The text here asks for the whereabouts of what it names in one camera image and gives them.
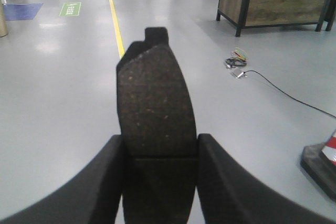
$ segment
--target electrical connector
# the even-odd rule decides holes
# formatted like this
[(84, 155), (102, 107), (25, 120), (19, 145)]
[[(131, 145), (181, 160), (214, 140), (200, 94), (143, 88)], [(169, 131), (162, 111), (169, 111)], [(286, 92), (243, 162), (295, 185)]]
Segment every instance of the electrical connector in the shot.
[(243, 72), (240, 68), (235, 68), (231, 74), (233, 75), (234, 78), (239, 79), (240, 77), (245, 76), (245, 72)]

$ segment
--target red and white cone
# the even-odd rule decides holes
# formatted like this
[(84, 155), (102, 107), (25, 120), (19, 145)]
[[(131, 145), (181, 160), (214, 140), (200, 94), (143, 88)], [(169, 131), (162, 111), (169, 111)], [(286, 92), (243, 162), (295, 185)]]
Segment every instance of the red and white cone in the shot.
[(327, 141), (322, 149), (322, 153), (336, 166), (336, 132)]

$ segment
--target black cable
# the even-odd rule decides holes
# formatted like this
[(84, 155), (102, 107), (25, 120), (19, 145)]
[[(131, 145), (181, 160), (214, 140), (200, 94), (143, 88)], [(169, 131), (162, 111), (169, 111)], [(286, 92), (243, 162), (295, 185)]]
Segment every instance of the black cable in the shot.
[(240, 59), (238, 57), (231, 57), (225, 60), (225, 62), (230, 66), (244, 67), (246, 66), (246, 60)]
[(279, 90), (281, 93), (285, 94), (286, 96), (292, 98), (293, 100), (295, 100), (295, 101), (297, 101), (297, 102), (299, 102), (299, 103), (302, 103), (303, 105), (306, 105), (306, 106), (308, 106), (308, 107), (311, 107), (311, 108), (313, 108), (313, 109), (316, 109), (316, 110), (318, 110), (318, 111), (320, 111), (320, 112), (322, 112), (322, 113), (324, 113), (324, 114), (327, 114), (328, 116), (331, 116), (332, 118), (336, 119), (336, 115), (330, 114), (330, 113), (328, 113), (328, 112), (326, 112), (326, 111), (324, 111), (324, 110), (321, 110), (321, 109), (319, 109), (319, 108), (316, 108), (316, 107), (314, 107), (314, 106), (312, 106), (312, 105), (309, 105), (309, 104), (307, 104), (307, 103), (305, 103), (305, 102), (302, 102), (302, 101), (300, 101), (300, 100), (298, 100), (298, 99), (292, 97), (291, 95), (287, 94), (286, 92), (282, 91), (282, 90), (279, 89), (277, 86), (275, 86), (272, 82), (270, 82), (265, 76), (263, 76), (261, 73), (255, 71), (255, 70), (247, 70), (247, 71), (244, 72), (244, 74), (246, 74), (246, 73), (248, 73), (248, 72), (254, 72), (254, 73), (257, 73), (258, 75), (260, 75), (261, 77), (263, 77), (266, 81), (268, 81), (268, 83), (271, 84), (274, 88), (276, 88), (277, 90)]

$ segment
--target wooden cabinet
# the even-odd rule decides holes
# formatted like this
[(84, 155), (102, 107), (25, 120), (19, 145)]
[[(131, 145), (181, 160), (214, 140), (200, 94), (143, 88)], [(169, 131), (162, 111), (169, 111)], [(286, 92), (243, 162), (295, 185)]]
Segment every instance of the wooden cabinet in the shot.
[(321, 30), (330, 0), (219, 0), (217, 20), (224, 16), (241, 29), (316, 24)]

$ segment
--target plant pot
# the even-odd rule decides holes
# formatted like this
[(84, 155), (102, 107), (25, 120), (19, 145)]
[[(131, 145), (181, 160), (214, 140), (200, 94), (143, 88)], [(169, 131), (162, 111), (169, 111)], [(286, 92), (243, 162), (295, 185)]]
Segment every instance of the plant pot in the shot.
[(4, 37), (8, 34), (8, 28), (6, 24), (6, 17), (4, 13), (4, 6), (0, 0), (0, 37)]

